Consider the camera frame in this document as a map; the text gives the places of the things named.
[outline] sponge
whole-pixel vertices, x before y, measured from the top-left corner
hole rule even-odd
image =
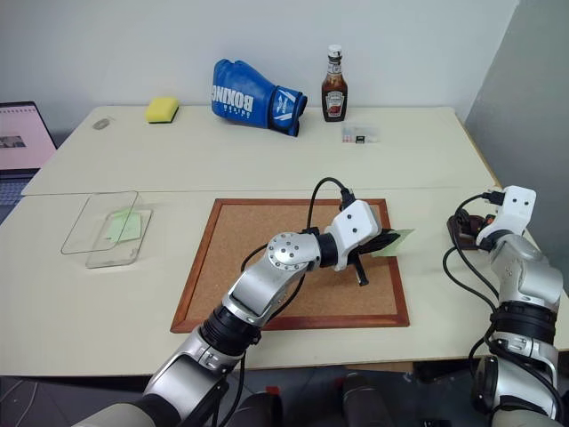
[[[149,123],[171,123],[178,111],[178,100],[172,97],[155,98],[146,109]]]

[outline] wooden frame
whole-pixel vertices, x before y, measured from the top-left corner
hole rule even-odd
[[[383,228],[391,228],[387,204],[384,199],[366,199],[370,205],[379,207],[381,216],[381,225]],[[316,205],[337,205],[337,199],[319,199]],[[258,198],[218,198],[213,203],[208,222],[205,226],[204,235],[197,249],[196,257],[188,275],[186,285],[182,292],[178,308],[174,314],[171,332],[188,333],[197,322],[187,319],[189,305],[192,301],[196,284],[204,265],[205,256],[212,241],[213,231],[220,217],[221,208],[224,205],[309,205],[307,199],[258,199]],[[409,326],[409,316],[405,303],[405,294],[399,274],[399,266],[396,257],[388,258],[389,273],[393,286],[393,294],[397,314],[378,314],[378,315],[339,315],[339,316],[288,316],[277,317],[268,323],[263,329],[265,330],[282,330],[282,329],[318,329],[318,328],[346,328],[346,327],[377,327],[377,326]]]

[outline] cork board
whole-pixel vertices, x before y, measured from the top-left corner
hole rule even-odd
[[[390,228],[385,200],[366,201],[382,227]],[[324,231],[338,204],[337,199],[317,200],[312,225]],[[188,333],[201,324],[239,277],[243,259],[277,233],[302,230],[308,208],[304,199],[216,199],[171,331]],[[397,258],[365,254],[361,261],[369,285],[359,286],[353,266],[312,271],[294,301],[264,329],[409,326]]]

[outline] small clear box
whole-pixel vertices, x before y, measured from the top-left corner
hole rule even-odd
[[[347,143],[369,144],[379,142],[379,134],[379,129],[373,125],[344,122],[341,127],[341,141]]]
[[[133,263],[152,210],[138,191],[91,194],[69,232],[61,253],[87,254],[88,269]]]

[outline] blue boxing glove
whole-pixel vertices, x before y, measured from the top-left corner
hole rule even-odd
[[[220,60],[213,69],[212,110],[220,117],[297,136],[306,102],[241,60]]]

